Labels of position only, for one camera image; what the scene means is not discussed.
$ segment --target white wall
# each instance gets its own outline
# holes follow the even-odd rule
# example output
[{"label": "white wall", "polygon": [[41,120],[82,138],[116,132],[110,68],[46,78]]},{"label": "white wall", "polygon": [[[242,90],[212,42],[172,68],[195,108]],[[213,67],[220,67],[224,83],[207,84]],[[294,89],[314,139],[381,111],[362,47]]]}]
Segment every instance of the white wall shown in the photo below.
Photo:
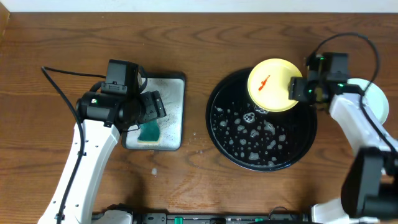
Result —
[{"label": "white wall", "polygon": [[0,0],[10,12],[398,12],[398,0]]}]

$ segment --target yellow cup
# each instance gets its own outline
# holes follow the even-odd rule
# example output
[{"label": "yellow cup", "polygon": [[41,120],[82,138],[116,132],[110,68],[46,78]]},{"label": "yellow cup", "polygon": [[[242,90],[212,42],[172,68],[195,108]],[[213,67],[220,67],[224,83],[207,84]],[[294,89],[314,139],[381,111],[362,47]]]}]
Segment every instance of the yellow cup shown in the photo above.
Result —
[{"label": "yellow cup", "polygon": [[289,100],[289,83],[292,77],[303,77],[292,63],[273,58],[256,65],[248,79],[251,99],[262,109],[281,112],[291,109],[298,101]]}]

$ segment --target foam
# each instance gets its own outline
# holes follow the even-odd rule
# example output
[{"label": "foam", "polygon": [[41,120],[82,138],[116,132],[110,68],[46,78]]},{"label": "foam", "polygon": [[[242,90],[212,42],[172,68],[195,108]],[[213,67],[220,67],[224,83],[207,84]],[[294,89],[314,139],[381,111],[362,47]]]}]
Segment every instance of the foam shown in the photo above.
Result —
[{"label": "foam", "polygon": [[238,131],[242,131],[242,130],[244,130],[244,126],[243,125],[239,125],[238,126]]},{"label": "foam", "polygon": [[286,135],[282,134],[279,136],[279,141],[285,141]]},{"label": "foam", "polygon": [[264,130],[270,131],[272,133],[272,135],[275,135],[274,125],[271,124],[270,122],[267,122],[266,120],[264,120]]},{"label": "foam", "polygon": [[259,154],[258,153],[254,153],[254,152],[250,152],[249,159],[250,160],[258,160],[259,159]]},{"label": "foam", "polygon": [[272,149],[276,144],[275,140],[272,140],[272,142],[267,146],[267,149]]},{"label": "foam", "polygon": [[217,110],[218,112],[223,112],[223,111],[224,111],[223,109],[218,108],[218,107],[216,107],[216,106],[215,106],[215,108],[216,108],[216,110]]},{"label": "foam", "polygon": [[258,113],[260,113],[260,114],[268,114],[269,113],[269,111],[267,111],[267,110],[264,110],[264,109],[262,109],[261,107],[259,107],[259,106],[254,106],[254,110],[255,111],[257,111]]},{"label": "foam", "polygon": [[256,137],[257,135],[260,135],[260,133],[258,132],[258,131],[256,131],[256,130],[251,130],[251,132],[250,132],[250,137],[252,137],[252,138],[254,138],[254,137]]},{"label": "foam", "polygon": [[256,120],[256,119],[254,118],[254,113],[253,113],[253,112],[250,112],[250,113],[247,113],[247,114],[244,114],[244,115],[243,115],[243,120],[244,120],[245,122],[251,124],[251,123],[253,123],[254,120]]}]

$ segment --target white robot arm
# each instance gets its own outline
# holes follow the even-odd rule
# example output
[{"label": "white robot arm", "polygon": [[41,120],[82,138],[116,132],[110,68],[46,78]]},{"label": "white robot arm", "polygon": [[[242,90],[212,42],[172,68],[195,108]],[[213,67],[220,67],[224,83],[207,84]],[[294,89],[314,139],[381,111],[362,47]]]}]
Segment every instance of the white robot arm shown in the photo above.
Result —
[{"label": "white robot arm", "polygon": [[[359,95],[353,93],[345,93],[343,95],[336,95],[333,97],[333,100],[330,105],[330,115],[331,117],[337,121],[337,123],[341,126],[345,136],[349,144],[353,149],[354,156],[358,155],[360,149],[366,149],[369,147],[375,147],[386,154],[391,153],[391,149],[387,144],[382,141],[379,135],[376,133],[374,128],[370,125],[369,121],[364,117],[360,107],[359,107]],[[370,110],[368,106],[365,106],[365,110],[367,111],[370,118],[373,120],[373,123],[379,128],[379,130],[384,133],[387,140],[395,147],[398,148],[398,142],[393,139],[388,132],[382,127],[380,122],[376,119],[373,112]],[[380,165],[377,161],[373,161],[374,164],[370,164],[370,168],[372,174],[373,181],[368,182],[365,180],[366,185],[368,185],[369,189],[362,189],[363,191],[367,190],[367,192],[359,192],[357,195],[352,195],[353,198],[346,198],[346,200],[357,200],[357,202],[353,202],[357,204],[357,208],[360,211],[365,211],[366,208],[366,199],[367,197],[376,197],[379,195],[379,181],[382,175],[382,170],[379,170],[377,173],[377,165]],[[397,196],[391,194],[390,197],[393,197],[394,201],[391,201],[391,206],[387,208],[382,208],[381,210],[386,211],[386,215],[394,215],[398,213],[397,209]],[[378,218],[371,217],[361,217],[361,218],[350,218],[349,215],[343,209],[343,204],[341,198],[337,198],[331,200],[327,203],[318,204],[312,207],[312,221],[318,223],[327,223],[327,224],[350,224],[350,223],[376,223],[378,222]]]},{"label": "white robot arm", "polygon": [[[85,136],[85,154],[80,162],[75,180],[69,191],[62,220],[64,224],[86,224],[91,223],[91,214],[93,213],[94,200],[100,185],[106,162],[109,159],[113,148],[119,141],[119,131],[112,125],[110,128],[104,126],[102,121],[93,121],[86,119],[83,124]],[[39,220],[39,224],[51,224],[57,222],[57,213],[62,201],[63,194],[67,187],[72,170],[78,157],[80,149],[80,134],[77,125],[75,125],[75,134],[73,136],[72,148],[65,168],[63,169],[60,182],[55,190],[45,213]],[[117,223],[131,224],[132,214],[124,211],[109,211],[103,218],[96,223]]]}]

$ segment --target water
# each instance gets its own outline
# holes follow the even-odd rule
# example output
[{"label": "water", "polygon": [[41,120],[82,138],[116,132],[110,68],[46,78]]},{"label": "water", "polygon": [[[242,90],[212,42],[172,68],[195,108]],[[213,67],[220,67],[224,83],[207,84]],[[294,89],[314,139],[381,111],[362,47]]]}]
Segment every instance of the water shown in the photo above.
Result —
[{"label": "water", "polygon": [[259,154],[258,153],[254,153],[254,152],[250,152],[249,159],[250,160],[258,160],[259,159]]},{"label": "water", "polygon": [[242,144],[242,146],[244,146],[246,144],[246,139],[241,139],[239,142]]},{"label": "water", "polygon": [[242,130],[244,130],[244,126],[243,125],[239,125],[238,126],[238,131],[242,131]]},{"label": "water", "polygon": [[254,113],[253,113],[253,112],[250,112],[250,113],[247,113],[247,114],[244,114],[244,115],[243,115],[243,120],[244,120],[245,122],[251,124],[251,123],[253,123],[254,120],[256,120],[256,119],[254,118]]},{"label": "water", "polygon": [[267,149],[272,149],[276,144],[275,140],[272,140],[272,142],[267,146]]}]

